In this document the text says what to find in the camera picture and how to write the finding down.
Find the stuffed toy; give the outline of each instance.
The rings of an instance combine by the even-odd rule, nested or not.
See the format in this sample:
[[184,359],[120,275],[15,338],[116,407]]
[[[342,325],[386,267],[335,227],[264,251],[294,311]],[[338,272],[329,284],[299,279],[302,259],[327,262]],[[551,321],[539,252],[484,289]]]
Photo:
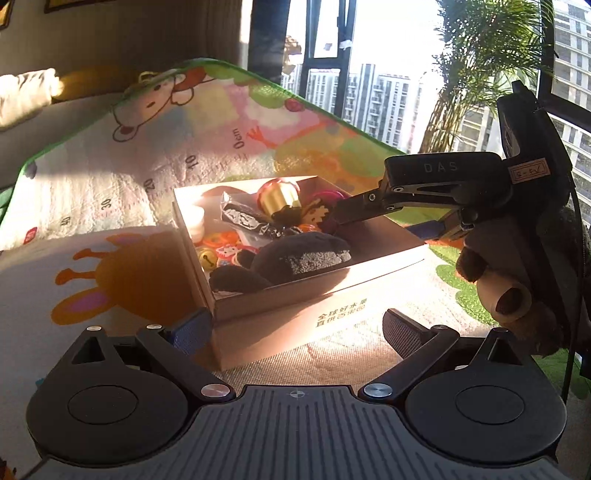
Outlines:
[[[569,345],[577,312],[576,272],[580,258],[577,225],[575,214],[568,207],[548,209],[539,218],[536,233],[551,265],[546,270],[539,266],[538,257],[516,221],[509,217],[477,225],[465,238],[457,260],[456,271],[465,280],[476,283],[483,307],[501,326],[526,342],[532,354],[551,355]],[[591,254],[586,229],[583,242],[583,301],[587,303],[591,301]],[[525,262],[537,267],[535,277],[531,278],[525,271]],[[543,288],[554,279],[566,310],[566,325],[550,309],[549,299],[540,294],[540,286]],[[583,328],[588,323],[583,305],[580,332],[589,331]],[[579,342],[588,340],[579,334]]]
[[251,293],[263,288],[345,267],[352,263],[349,244],[322,232],[284,236],[256,255],[238,255],[239,265],[221,265],[209,276],[213,291]]

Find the round pad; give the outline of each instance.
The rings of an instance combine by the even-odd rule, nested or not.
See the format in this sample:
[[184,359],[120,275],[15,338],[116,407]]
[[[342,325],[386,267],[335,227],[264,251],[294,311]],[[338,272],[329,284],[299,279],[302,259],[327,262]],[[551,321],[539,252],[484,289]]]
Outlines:
[[[94,365],[102,368],[87,368]],[[27,425],[44,453],[81,465],[118,465],[167,445],[187,412],[171,381],[103,361],[52,371],[29,402]]]
[[480,385],[458,393],[456,407],[466,418],[487,425],[502,425],[523,413],[521,397],[503,387]]
[[427,443],[474,463],[544,455],[566,424],[564,404],[539,368],[486,359],[420,382],[405,406]]
[[74,395],[68,403],[68,410],[81,422],[108,425],[126,419],[137,406],[138,398],[126,388],[100,385]]

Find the tree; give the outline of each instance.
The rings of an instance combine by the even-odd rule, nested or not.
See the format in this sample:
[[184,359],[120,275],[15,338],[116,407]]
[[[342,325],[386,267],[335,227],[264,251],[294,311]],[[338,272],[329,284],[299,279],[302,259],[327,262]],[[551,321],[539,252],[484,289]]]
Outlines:
[[420,153],[450,151],[470,108],[488,106],[527,85],[542,68],[540,4],[533,0],[437,0],[444,42],[434,56],[443,77]]

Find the open box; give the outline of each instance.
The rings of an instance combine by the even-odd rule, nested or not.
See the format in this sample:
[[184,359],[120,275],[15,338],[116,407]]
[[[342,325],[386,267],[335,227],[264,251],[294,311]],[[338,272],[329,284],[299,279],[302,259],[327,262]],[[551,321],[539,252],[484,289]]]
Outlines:
[[[340,190],[320,177],[289,179],[297,182],[304,201],[320,190]],[[254,293],[215,299],[184,219],[191,206],[198,205],[205,210],[206,234],[229,231],[232,228],[219,220],[222,193],[227,190],[235,195],[234,189],[239,189],[252,196],[268,180],[174,190],[174,214],[189,282],[197,304],[213,314],[212,348],[222,370],[284,352],[383,314],[391,307],[396,272],[420,262],[426,254],[422,240],[388,218],[377,217],[339,227],[336,235],[350,244],[352,265]]]

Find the cartoon play mat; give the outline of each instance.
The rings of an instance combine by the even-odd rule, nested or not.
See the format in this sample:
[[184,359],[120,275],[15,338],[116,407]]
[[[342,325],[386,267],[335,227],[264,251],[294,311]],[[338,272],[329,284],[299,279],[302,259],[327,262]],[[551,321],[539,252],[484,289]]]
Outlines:
[[[172,227],[175,187],[312,174],[360,193],[399,153],[277,85],[193,60],[27,161],[0,198],[8,205],[0,210],[0,457],[21,472],[38,461],[27,401],[84,327],[124,335],[195,309]],[[395,219],[440,215],[404,209]],[[427,326],[483,335],[492,319],[455,275],[457,250],[431,248],[419,267],[400,272],[392,307]],[[399,360],[381,318],[368,318],[220,375],[237,390],[271,382],[357,389]]]

